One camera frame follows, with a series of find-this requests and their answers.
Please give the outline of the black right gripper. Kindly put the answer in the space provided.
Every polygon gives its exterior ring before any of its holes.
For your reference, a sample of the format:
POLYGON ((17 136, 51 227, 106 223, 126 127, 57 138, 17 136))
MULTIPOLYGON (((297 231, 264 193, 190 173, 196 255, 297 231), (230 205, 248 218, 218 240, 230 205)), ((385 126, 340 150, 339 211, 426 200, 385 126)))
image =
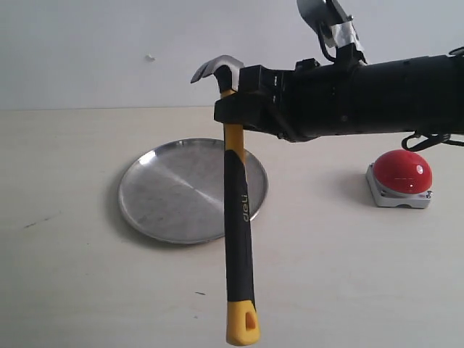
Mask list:
POLYGON ((215 102, 214 121, 289 142, 361 134, 353 80, 362 68, 353 59, 331 65, 304 59, 293 70, 241 68, 239 92, 215 102), (270 95, 270 102, 257 94, 270 95))

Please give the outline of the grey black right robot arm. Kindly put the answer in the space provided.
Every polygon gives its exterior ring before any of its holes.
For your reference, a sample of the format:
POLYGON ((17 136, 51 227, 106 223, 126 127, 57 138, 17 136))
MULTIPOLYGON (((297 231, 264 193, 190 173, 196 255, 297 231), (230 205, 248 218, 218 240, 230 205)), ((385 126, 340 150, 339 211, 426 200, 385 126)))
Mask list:
POLYGON ((215 103, 214 119, 289 142, 321 136, 463 133, 463 58, 419 57, 375 65, 240 72, 238 91, 215 103))

